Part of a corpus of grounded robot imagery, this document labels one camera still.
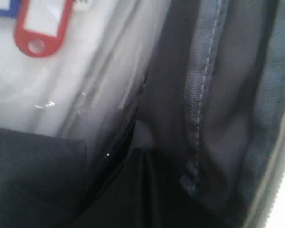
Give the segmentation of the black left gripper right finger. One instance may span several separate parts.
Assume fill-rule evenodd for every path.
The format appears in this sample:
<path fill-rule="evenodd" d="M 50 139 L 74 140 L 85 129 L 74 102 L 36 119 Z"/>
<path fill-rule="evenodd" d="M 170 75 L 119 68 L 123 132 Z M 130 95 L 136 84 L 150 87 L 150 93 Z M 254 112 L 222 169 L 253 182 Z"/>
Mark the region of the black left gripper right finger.
<path fill-rule="evenodd" d="M 155 149 L 135 149 L 70 228 L 227 228 L 173 179 Z"/>

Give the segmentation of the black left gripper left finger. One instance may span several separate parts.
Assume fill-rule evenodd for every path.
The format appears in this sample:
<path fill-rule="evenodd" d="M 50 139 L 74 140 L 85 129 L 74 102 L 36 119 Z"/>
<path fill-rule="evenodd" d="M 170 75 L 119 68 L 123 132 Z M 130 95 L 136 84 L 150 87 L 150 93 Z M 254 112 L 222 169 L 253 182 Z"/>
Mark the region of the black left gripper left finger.
<path fill-rule="evenodd" d="M 61 228 L 87 190 L 83 141 L 0 129 L 0 228 Z"/>

